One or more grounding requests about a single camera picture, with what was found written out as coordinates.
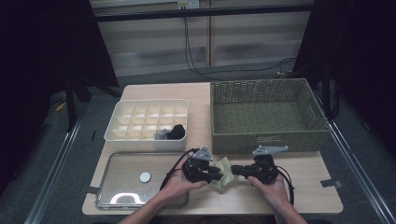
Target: woven basket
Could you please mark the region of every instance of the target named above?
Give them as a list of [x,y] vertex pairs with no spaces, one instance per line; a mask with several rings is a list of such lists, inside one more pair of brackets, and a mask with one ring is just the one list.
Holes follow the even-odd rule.
[[212,152],[251,153],[259,145],[316,151],[331,136],[307,81],[212,82]]

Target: wooden tabletop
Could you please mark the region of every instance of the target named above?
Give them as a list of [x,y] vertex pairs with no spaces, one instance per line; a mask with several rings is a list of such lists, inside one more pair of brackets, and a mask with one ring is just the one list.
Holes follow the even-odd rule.
[[[127,86],[121,100],[186,99],[189,101],[187,146],[209,146],[210,134],[210,83],[150,84]],[[92,178],[91,186],[99,187],[106,163],[115,150],[105,143]],[[251,155],[214,155],[214,160],[227,156],[231,164],[252,163]],[[343,204],[335,187],[323,188],[320,181],[330,179],[319,152],[282,152],[273,155],[275,164],[285,168],[292,179],[295,203],[299,213],[340,213]],[[131,211],[99,210],[95,195],[88,193],[82,211],[86,215],[129,215]],[[182,209],[163,209],[160,215],[269,215],[272,208],[257,189],[239,176],[223,191],[211,185],[190,193],[189,204]]]

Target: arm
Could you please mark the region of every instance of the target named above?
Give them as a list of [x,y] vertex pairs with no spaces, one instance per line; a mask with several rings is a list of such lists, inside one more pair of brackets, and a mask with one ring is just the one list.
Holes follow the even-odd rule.
[[285,184],[283,182],[283,177],[278,175],[276,180],[271,185],[264,185],[260,180],[254,176],[249,176],[247,178],[250,183],[258,188],[262,193],[264,199],[278,212],[286,223],[289,224],[303,224],[306,221],[297,210],[289,203],[288,195],[285,190]]
[[207,185],[205,181],[191,183],[181,170],[176,170],[162,190],[142,207],[123,219],[120,224],[148,223],[168,202],[186,194],[191,189],[200,189],[205,185]]

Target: white circular sticker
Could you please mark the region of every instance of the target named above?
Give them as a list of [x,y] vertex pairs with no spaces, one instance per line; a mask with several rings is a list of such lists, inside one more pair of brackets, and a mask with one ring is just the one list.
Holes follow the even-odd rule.
[[140,175],[140,181],[142,181],[143,183],[149,182],[150,179],[151,175],[149,174],[149,172],[144,172]]

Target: power outlet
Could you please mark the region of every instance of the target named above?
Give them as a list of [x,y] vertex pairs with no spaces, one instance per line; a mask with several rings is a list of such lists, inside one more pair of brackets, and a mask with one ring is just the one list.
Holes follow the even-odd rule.
[[179,0],[177,1],[177,8],[178,9],[187,9],[189,8],[189,1],[188,0]]
[[199,8],[199,0],[189,0],[189,9]]

